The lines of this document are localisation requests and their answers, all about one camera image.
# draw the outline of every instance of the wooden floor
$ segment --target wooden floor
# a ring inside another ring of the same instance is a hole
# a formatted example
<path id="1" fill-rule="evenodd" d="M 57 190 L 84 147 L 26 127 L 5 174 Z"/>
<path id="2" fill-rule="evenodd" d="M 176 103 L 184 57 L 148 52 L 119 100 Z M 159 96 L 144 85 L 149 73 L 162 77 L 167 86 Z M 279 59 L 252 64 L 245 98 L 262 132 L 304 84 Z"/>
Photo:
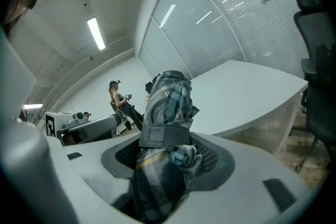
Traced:
<path id="1" fill-rule="evenodd" d="M 226 136 L 226 139 L 260 147 L 271 152 L 275 140 L 278 137 L 281 117 L 283 111 L 273 114 L 267 120 L 256 127 L 249 128 L 239 133 Z M 306 115 L 298 109 L 294 126 L 306 125 Z M 290 169 L 295 167 L 303 160 L 308 148 L 313 141 L 313 135 L 310 133 L 293 131 L 288 137 L 285 146 L 277 155 L 277 158 L 286 164 Z M 311 157 L 307 160 L 301 169 L 300 176 L 308 183 L 310 187 L 319 187 L 328 176 L 326 166 L 330 161 L 328 152 L 322 142 L 318 142 Z"/>

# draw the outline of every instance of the plaid shirt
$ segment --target plaid shirt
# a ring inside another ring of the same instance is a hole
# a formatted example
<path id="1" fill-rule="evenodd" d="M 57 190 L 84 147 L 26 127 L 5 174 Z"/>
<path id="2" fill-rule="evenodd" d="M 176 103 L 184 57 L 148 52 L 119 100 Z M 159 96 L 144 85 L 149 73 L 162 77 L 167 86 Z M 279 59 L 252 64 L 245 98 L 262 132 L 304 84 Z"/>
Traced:
<path id="1" fill-rule="evenodd" d="M 173 124 L 190 128 L 198 109 L 191 104 L 191 82 L 178 71 L 160 75 L 151 91 L 143 124 Z M 162 223 L 185 195 L 185 173 L 202 156 L 191 145 L 140 149 L 134 178 L 134 200 L 140 220 Z"/>

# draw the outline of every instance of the black chair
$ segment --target black chair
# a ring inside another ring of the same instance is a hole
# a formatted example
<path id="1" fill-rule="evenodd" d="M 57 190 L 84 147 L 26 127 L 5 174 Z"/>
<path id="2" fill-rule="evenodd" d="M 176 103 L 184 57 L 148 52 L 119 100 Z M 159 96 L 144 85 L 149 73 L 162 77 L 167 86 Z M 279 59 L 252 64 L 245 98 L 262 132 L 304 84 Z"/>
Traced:
<path id="1" fill-rule="evenodd" d="M 130 131 L 132 129 L 132 124 L 127 120 L 125 114 L 117 107 L 115 102 L 110 101 L 110 105 L 112 106 L 115 113 L 121 117 L 122 122 L 125 124 L 127 130 Z"/>
<path id="2" fill-rule="evenodd" d="M 152 91 L 152 88 L 154 86 L 154 83 L 156 82 L 156 79 L 157 77 L 159 76 L 160 74 L 158 74 L 154 79 L 153 79 L 153 82 L 148 82 L 146 85 L 145 85 L 145 88 L 146 88 L 146 92 L 148 94 L 151 94 L 151 91 Z"/>
<path id="3" fill-rule="evenodd" d="M 301 104 L 307 114 L 306 128 L 292 130 L 314 135 L 313 143 L 296 171 L 300 172 L 318 140 L 327 148 L 332 163 L 336 146 L 336 101 L 334 97 L 336 67 L 336 33 L 333 22 L 321 0 L 297 0 L 302 11 L 295 13 L 294 21 L 306 44 L 309 59 L 301 60 L 301 67 L 308 81 Z"/>
<path id="4" fill-rule="evenodd" d="M 330 63 L 323 62 L 317 67 L 316 53 L 319 48 L 318 57 L 323 56 L 325 45 L 328 51 L 332 50 L 332 45 L 336 44 L 336 33 L 333 22 L 323 6 L 322 0 L 296 0 L 300 12 L 295 13 L 294 22 L 298 27 L 301 36 L 306 44 L 309 59 L 301 60 L 301 67 L 305 75 L 305 80 L 310 85 L 324 84 L 328 80 Z M 303 92 L 301 104 L 306 108 L 307 91 Z"/>

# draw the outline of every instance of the chair armrest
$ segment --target chair armrest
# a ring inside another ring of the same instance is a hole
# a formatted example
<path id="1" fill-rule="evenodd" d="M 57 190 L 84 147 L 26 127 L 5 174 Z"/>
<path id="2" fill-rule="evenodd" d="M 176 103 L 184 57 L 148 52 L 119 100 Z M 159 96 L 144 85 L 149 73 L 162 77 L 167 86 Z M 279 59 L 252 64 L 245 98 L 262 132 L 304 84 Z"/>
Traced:
<path id="1" fill-rule="evenodd" d="M 305 77 L 316 78 L 317 72 L 314 64 L 310 59 L 301 59 L 301 68 Z"/>

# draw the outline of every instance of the white table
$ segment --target white table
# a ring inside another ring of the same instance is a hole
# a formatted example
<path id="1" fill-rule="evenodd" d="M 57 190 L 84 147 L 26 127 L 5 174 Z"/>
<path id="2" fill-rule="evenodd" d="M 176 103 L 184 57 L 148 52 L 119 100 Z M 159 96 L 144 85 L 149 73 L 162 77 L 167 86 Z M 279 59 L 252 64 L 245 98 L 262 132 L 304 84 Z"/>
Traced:
<path id="1" fill-rule="evenodd" d="M 227 61 L 192 80 L 191 97 L 200 112 L 190 130 L 223 137 L 252 127 L 286 107 L 279 140 L 272 151 L 277 154 L 307 86 L 307 81 L 277 69 Z"/>

